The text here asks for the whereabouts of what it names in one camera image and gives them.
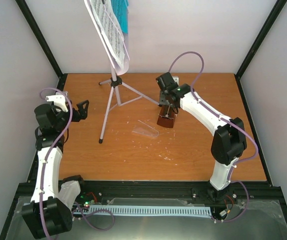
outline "black bracket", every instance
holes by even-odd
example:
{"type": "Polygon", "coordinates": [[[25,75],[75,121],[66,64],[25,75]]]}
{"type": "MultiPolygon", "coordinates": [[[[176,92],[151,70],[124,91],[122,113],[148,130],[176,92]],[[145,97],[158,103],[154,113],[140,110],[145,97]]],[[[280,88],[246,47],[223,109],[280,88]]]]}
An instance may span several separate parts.
{"type": "Polygon", "coordinates": [[[111,80],[110,86],[112,86],[113,88],[117,87],[118,85],[123,84],[123,80],[120,76],[117,76],[117,81],[113,81],[112,77],[110,78],[110,80],[111,80]]]}
{"type": "MultiPolygon", "coordinates": [[[[54,133],[50,135],[39,135],[36,137],[35,141],[35,149],[37,151],[40,151],[43,148],[50,147],[55,139],[58,137],[59,133],[54,133]]],[[[59,147],[59,149],[63,152],[64,151],[64,141],[65,137],[61,136],[59,141],[56,143],[55,147],[59,147]]]]}
{"type": "Polygon", "coordinates": [[[80,122],[88,117],[89,100],[77,104],[78,110],[72,109],[72,122],[80,122]]]}

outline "teal object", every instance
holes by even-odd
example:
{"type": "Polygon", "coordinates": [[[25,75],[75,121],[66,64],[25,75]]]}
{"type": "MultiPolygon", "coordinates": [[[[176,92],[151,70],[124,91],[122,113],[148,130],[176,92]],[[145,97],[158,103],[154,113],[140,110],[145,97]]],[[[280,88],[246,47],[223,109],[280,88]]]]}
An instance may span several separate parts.
{"type": "Polygon", "coordinates": [[[128,0],[111,0],[112,10],[123,33],[128,33],[128,0]]]}

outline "white robotic arm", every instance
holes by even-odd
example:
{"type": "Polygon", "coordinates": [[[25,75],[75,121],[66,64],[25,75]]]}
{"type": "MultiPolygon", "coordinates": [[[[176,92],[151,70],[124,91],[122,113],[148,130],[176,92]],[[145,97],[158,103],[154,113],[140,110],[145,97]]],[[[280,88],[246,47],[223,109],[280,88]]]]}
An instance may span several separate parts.
{"type": "Polygon", "coordinates": [[[215,164],[209,182],[216,191],[225,189],[230,184],[230,170],[246,149],[247,143],[243,134],[234,128],[230,128],[220,119],[232,121],[244,129],[243,122],[239,118],[231,119],[223,115],[204,101],[197,92],[194,92],[198,98],[196,100],[191,93],[190,86],[187,84],[178,86],[169,72],[157,77],[156,81],[173,108],[181,108],[187,111],[210,131],[213,136],[211,153],[215,158],[215,164]],[[205,106],[220,118],[211,113],[205,106]]]}
{"type": "Polygon", "coordinates": [[[71,230],[71,209],[84,182],[80,175],[65,178],[59,191],[59,166],[65,144],[65,137],[61,133],[69,122],[70,114],[72,114],[72,122],[79,122],[87,118],[89,101],[78,103],[78,110],[73,108],[70,112],[63,95],[56,93],[45,99],[47,102],[52,102],[53,105],[41,104],[34,110],[39,124],[35,131],[38,172],[30,204],[22,207],[22,217],[35,239],[46,236],[42,221],[45,221],[50,236],[71,230]]]}
{"type": "MultiPolygon", "coordinates": [[[[214,109],[211,105],[204,101],[197,92],[194,92],[194,94],[199,98],[199,101],[195,99],[191,92],[188,92],[183,98],[180,99],[180,108],[198,119],[199,122],[201,122],[210,131],[211,135],[214,136],[218,126],[222,126],[225,123],[213,115],[208,109],[200,104],[200,102],[203,102],[205,105],[211,108],[215,113],[220,115],[221,118],[227,119],[228,121],[230,121],[231,118],[214,109]]],[[[238,159],[239,157],[235,157],[228,165],[215,161],[210,183],[216,190],[223,190],[230,184],[230,179],[228,179],[229,171],[233,167],[234,163],[238,161],[238,159]]]]}

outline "white wall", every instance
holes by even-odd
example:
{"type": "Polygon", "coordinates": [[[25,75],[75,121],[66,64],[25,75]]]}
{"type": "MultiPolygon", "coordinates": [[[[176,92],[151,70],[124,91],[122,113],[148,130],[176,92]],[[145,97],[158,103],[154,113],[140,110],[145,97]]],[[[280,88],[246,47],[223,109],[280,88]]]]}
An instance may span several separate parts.
{"type": "Polygon", "coordinates": [[[34,108],[58,78],[14,0],[0,0],[0,233],[35,153],[34,108]]]}
{"type": "MultiPolygon", "coordinates": [[[[130,0],[129,72],[165,72],[182,52],[197,51],[205,72],[236,73],[276,0],[130,0]]],[[[65,73],[109,72],[84,0],[27,0],[65,73]]],[[[174,72],[197,72],[185,56],[174,72]]]]}
{"type": "Polygon", "coordinates": [[[287,202],[287,4],[241,83],[273,184],[287,202]]]}

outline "wooden table surface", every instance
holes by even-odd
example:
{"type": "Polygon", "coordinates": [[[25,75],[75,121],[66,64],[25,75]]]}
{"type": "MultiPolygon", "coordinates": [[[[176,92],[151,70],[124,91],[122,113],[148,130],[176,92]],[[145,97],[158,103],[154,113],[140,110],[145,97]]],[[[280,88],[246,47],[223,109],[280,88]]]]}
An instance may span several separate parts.
{"type": "MultiPolygon", "coordinates": [[[[127,73],[122,80],[147,96],[159,100],[158,73],[127,73]]],[[[181,84],[190,84],[195,73],[172,74],[179,76],[181,84]]],[[[110,92],[110,85],[98,82],[110,74],[69,74],[64,87],[72,105],[89,100],[88,118],[73,122],[69,127],[69,140],[64,145],[59,177],[81,175],[85,180],[116,181],[207,181],[215,160],[211,154],[213,137],[189,113],[179,110],[174,128],[157,125],[160,107],[141,98],[110,111],[103,143],[99,144],[102,124],[110,92]],[[149,138],[132,133],[140,123],[147,123],[159,131],[159,136],[149,138]]],[[[240,97],[235,77],[230,73],[205,73],[195,85],[195,90],[218,111],[243,120],[245,130],[251,128],[240,97]]],[[[119,86],[121,101],[137,95],[119,86]]],[[[248,148],[241,158],[251,156],[255,148],[248,148]]],[[[233,180],[265,181],[259,157],[238,165],[233,180]]]]}

